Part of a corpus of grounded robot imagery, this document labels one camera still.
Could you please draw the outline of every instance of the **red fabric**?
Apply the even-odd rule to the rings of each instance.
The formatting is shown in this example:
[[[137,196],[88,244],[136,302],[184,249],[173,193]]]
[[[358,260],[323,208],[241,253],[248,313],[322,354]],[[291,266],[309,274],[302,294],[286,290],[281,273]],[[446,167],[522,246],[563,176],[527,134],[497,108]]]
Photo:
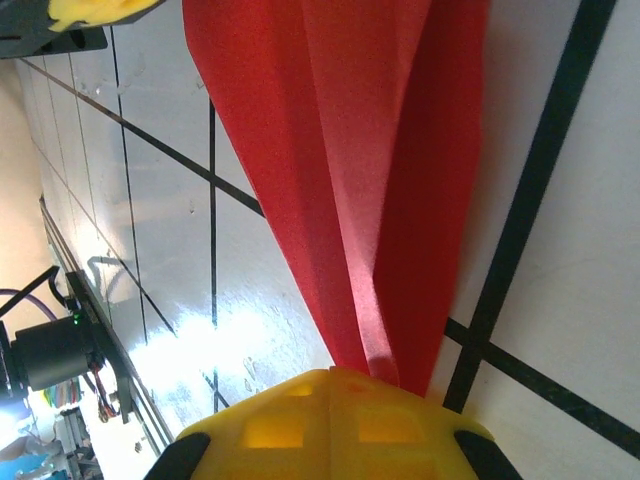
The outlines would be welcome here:
[[[183,0],[335,362],[423,395],[480,153],[488,0]]]

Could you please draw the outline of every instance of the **yellow robot part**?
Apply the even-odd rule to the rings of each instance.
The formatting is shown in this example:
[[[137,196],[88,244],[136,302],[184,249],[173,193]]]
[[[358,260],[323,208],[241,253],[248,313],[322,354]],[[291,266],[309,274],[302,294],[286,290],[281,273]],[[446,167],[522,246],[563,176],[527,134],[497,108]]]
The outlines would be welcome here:
[[[86,26],[117,22],[145,10],[158,0],[51,0],[49,16],[55,23],[49,27],[62,32],[76,22]]]
[[[477,480],[454,438],[480,425],[341,368],[315,370],[205,419],[191,480]]]

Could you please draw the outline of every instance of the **black cable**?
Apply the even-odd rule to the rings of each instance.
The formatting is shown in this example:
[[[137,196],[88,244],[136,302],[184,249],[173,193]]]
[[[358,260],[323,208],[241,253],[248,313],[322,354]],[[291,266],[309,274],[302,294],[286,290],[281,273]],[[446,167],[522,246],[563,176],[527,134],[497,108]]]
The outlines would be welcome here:
[[[60,305],[62,305],[64,308],[67,308],[67,302],[62,296],[62,294],[60,293],[60,291],[58,290],[58,286],[56,285],[56,276],[51,275],[49,277],[48,283],[49,283],[49,290],[51,290],[51,295],[53,295],[53,298],[55,298],[60,303]]]
[[[24,299],[27,295],[33,292],[36,288],[42,285],[49,278],[57,275],[60,267],[54,266],[48,268],[43,273],[41,273],[38,277],[36,277],[31,283],[29,283],[26,287],[20,290],[20,293],[11,297],[11,299],[5,303],[2,307],[0,307],[0,318],[5,316],[13,307],[15,307],[20,300]]]

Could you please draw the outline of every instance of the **purple cable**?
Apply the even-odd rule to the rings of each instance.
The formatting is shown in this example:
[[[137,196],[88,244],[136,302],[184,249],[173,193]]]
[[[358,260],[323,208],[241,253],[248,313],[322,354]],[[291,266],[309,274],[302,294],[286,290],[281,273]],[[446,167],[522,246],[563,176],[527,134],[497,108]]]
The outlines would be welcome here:
[[[20,290],[16,290],[14,288],[0,288],[0,295],[16,295],[20,293]],[[31,303],[33,303],[36,307],[38,307],[40,309],[40,311],[42,311],[42,313],[44,313],[47,318],[52,321],[55,322],[58,318],[53,314],[53,312],[51,311],[51,309],[49,307],[47,307],[44,303],[42,303],[41,300],[39,300],[37,297],[34,297],[31,294],[28,294],[26,297],[24,297],[25,300],[29,300]]]

